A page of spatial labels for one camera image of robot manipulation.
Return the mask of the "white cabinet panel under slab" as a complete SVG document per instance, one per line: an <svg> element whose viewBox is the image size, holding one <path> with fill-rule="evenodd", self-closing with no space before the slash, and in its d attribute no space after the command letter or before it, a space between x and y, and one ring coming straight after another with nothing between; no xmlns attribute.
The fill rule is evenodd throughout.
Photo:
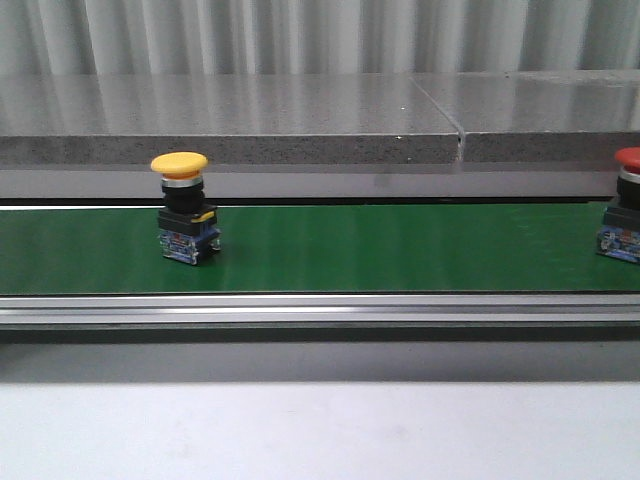
<svg viewBox="0 0 640 480"><path fill-rule="evenodd" d="M293 172L282 168L210 168L205 191L219 200L601 197L616 191L618 171L484 165L430 171ZM161 176L150 170L3 170L1 196L28 200L152 199Z"/></svg>

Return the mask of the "green conveyor belt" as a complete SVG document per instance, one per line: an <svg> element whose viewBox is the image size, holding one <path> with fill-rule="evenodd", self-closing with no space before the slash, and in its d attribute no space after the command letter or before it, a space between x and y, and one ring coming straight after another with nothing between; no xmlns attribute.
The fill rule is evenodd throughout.
<svg viewBox="0 0 640 480"><path fill-rule="evenodd" d="M162 256L153 209L5 211L5 295L622 291L596 252L600 203L226 207L222 249Z"/></svg>

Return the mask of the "grey speckled stone slab right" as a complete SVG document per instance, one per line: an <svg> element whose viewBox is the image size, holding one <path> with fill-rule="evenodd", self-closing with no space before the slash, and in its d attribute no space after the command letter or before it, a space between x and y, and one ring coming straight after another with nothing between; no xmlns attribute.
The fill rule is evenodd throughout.
<svg viewBox="0 0 640 480"><path fill-rule="evenodd" d="M639 73L589 70L415 74L458 128L461 162L611 170L639 143Z"/></svg>

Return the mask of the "grey speckled stone slab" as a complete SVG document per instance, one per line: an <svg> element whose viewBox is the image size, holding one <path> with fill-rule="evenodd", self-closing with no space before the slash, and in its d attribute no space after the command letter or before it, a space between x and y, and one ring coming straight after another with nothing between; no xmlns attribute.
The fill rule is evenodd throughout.
<svg viewBox="0 0 640 480"><path fill-rule="evenodd" d="M639 73L589 70L415 74L458 128L461 162L611 170L639 143Z"/></svg>
<svg viewBox="0 0 640 480"><path fill-rule="evenodd" d="M458 133L405 75L14 75L1 163L142 165L195 151L222 165L449 164Z"/></svg>

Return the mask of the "grey speckled stone slab left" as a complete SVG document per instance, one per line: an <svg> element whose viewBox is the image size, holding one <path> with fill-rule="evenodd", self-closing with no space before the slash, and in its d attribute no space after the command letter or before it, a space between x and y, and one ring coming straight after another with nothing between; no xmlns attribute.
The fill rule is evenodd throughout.
<svg viewBox="0 0 640 480"><path fill-rule="evenodd" d="M458 133L405 75L14 75L1 163L142 165L195 151L222 165L449 164Z"/></svg>

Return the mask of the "white pleated curtain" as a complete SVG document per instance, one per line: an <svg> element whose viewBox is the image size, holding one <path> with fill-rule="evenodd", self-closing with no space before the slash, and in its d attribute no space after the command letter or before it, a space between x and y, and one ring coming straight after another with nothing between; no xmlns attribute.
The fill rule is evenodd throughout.
<svg viewBox="0 0 640 480"><path fill-rule="evenodd" d="M5 1L13 74L635 69L635 1Z"/></svg>

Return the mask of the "aluminium conveyor frame rail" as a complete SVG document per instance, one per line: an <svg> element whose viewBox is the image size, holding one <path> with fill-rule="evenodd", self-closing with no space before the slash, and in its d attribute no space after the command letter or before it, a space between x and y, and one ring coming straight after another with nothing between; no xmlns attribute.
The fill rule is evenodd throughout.
<svg viewBox="0 0 640 480"><path fill-rule="evenodd" d="M6 296L4 343L636 341L618 293Z"/></svg>

